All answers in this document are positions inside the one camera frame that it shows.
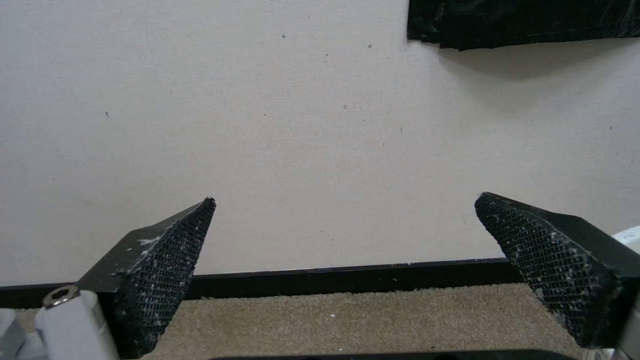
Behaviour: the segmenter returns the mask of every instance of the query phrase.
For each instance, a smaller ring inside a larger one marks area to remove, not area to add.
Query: textured grip pad
[[[182,302],[216,204],[213,199],[131,231],[78,282],[98,294],[124,359],[151,352]]]
[[[615,347],[640,282],[640,256],[585,220],[492,193],[476,214],[557,321],[588,348]]]

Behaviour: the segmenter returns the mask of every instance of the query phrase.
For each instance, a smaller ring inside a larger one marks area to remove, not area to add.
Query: black baseboard
[[[196,275],[186,300],[269,297],[327,293],[412,291],[522,282],[506,259],[480,259],[351,266],[219,275]],[[66,285],[39,284],[0,288],[0,307],[36,308],[52,290]]]

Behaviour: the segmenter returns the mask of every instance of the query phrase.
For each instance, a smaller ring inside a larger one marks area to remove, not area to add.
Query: beige carpet
[[[20,317],[31,324],[34,314]],[[185,301],[144,359],[505,348],[581,354],[526,285],[508,284]]]

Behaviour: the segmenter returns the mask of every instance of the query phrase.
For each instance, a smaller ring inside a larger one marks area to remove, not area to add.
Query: wall
[[[404,1],[4,1],[0,286],[212,195],[196,272],[491,258],[491,190],[637,225],[640,42],[439,51]]]

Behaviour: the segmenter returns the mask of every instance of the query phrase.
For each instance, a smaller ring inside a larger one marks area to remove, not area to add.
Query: black plastic bag
[[[407,36],[459,50],[640,36],[639,0],[411,0]]]

